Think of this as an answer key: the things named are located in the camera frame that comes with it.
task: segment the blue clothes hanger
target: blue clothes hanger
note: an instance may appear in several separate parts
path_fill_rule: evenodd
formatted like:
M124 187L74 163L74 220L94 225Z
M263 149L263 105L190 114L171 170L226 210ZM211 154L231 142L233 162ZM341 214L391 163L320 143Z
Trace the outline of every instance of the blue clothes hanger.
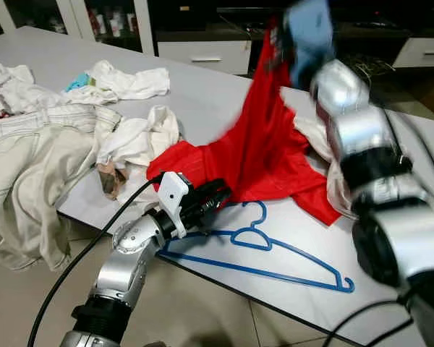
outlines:
M242 204L243 207L246 206L248 203L250 203L250 202L243 202L243 204ZM314 287L318 287L318 288L330 289L332 291L342 291L344 293L351 293L354 291L354 289L355 289L354 282L350 278L345 277L344 281L347 283L347 285L346 286L343 285L341 273L337 269L332 267L331 265L327 264L326 262L318 259L317 257L315 257L315 256L313 256L313 255L311 255L305 251L302 251L301 249L299 249L297 247L294 247L290 244L287 244L285 242L282 242L282 241L279 241L276 239L272 239L272 238L268 237L267 234L262 232L260 229L257 229L255 226L257 224L263 223L265 221L265 219L267 218L267 207L261 201L256 201L254 203L257 203L259 206L262 207L262 216L260 217L260 219L254 220L253 222L251 222L251 225L249 227L240 228L236 231L225 231L225 230L211 231L210 236L230 236L230 242L236 246L249 247L249 248L259 249L260 251L266 251L266 252L271 251L273 248L273 245L283 247L285 249L288 249L291 252L294 252L296 254L299 254L299 255L307 258L308 260L311 260L315 264L317 264L317 265L325 268L329 272L333 273L334 278L336 280L336 285L329 284L329 283L322 283L322 282L318 282L316 280L308 280L305 278L298 278L298 277L294 277L294 276L290 276L290 275L284 275L281 273L274 273L274 272L267 271L267 270L260 270L260 269L256 269L253 267L246 267L246 266L231 264L229 262L220 262L217 260L211 260L211 259L207 259L204 257L196 257L193 255L182 254L182 253L170 251L169 246L171 245L171 243L178 241L178 239L172 239L172 240L167 241L165 247L162 250L158 251L158 254L165 256L165 257L190 260L192 262L200 262L203 264L224 267L224 268L232 269L232 270L244 271L246 273L262 275L262 276L266 276L266 277L270 277L270 278L276 278L279 280L287 280L289 282L300 283L300 284L304 284L306 286L314 286ZM265 244L252 244L252 243L249 243L246 241L238 240L237 237L244 232L253 232L253 233L258 234L259 236L262 237ZM188 239L188 238L192 238L192 237L196 237L196 236L203 236L203 235L200 233L188 234L184 237L184 239Z

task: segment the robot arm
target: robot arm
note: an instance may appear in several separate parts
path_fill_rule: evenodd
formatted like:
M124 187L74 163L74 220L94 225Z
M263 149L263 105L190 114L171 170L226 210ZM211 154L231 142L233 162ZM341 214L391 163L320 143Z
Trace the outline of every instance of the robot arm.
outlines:
M113 235L113 251L103 264L77 319L61 347L119 347L130 314L145 282L146 267L167 239L186 236L200 219L220 207L231 191L222 180L197 189L183 175L163 175L158 196L161 210L125 223Z
M434 197L412 174L386 114L370 104L354 72L330 61L313 77L310 93L359 216L352 234L358 262L408 296L407 308L433 347Z

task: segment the red fabric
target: red fabric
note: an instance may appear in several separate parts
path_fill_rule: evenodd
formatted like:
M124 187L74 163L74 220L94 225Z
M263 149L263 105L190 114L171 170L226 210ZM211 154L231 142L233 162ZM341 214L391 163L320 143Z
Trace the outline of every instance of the red fabric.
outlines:
M309 143L294 130L293 110L281 99L280 87L289 84L288 66L266 71L272 56L267 33L241 114L223 137L199 147L177 143L150 164L147 177L162 171L182 172L195 187L223 178L232 190L233 202L291 196L301 208L330 225L340 215L326 199L326 178L312 170L305 158Z

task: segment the white cabinet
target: white cabinet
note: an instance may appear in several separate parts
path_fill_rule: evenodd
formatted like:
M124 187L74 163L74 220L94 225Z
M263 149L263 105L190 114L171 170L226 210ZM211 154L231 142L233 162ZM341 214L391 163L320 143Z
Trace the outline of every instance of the white cabinet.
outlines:
M251 54L251 42L158 42L158 52L161 58L229 74L246 74Z
M434 38L409 38L393 67L434 67Z

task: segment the table surface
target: table surface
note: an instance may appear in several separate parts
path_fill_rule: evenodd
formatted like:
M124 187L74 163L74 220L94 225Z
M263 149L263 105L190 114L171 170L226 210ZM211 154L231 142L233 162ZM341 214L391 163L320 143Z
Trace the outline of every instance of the table surface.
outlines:
M203 145L217 138L234 121L251 82L242 77L30 27L21 27L13 33L0 36L0 62L5 66L28 65L33 71L36 83L55 91L63 90L74 77L101 59L110 61L117 69L128 73L166 67L171 79L171 92L168 95L148 100L122 101L109 107L128 118L145 118L151 106L168 105L177 115L184 137L194 145ZM286 103L296 110L297 116L315 116L315 109L307 93L290 88L284 88L282 93ZM412 118L425 134L434 152L434 121ZM400 121L394 121L404 148L414 159L415 171L434 191L434 171L421 146ZM344 278L351 278L355 290L349 294L193 260L172 260L198 275L321 330L332 329L346 315L366 304L396 297L393 289L367 277L357 264L350 219L340 218L327 228L298 208L291 199L264 204L267 218L257 226L263 233L271 239L282 241L321 259L339 272L344 285ZM57 208L60 213L71 218L103 228L119 208L119 204L104 197L98 174L91 171L66 197L60 199ZM260 214L261 206L257 204L228 207L219 213L213 229L235 231L249 226ZM128 209L113 229L137 216L138 212L134 208ZM244 241L257 243L251 238ZM225 240L224 235L212 236L203 242L200 237L175 241L170 246L171 251L184 252L195 257L204 256L213 261L321 283L335 283L331 271L300 256L299 252L283 247L278 250L275 248L265 252L240 247L235 252L235 246ZM365 344L406 318L406 312L398 307L377 309L353 320L340 335ZM417 329L412 326L380 346L424 345Z

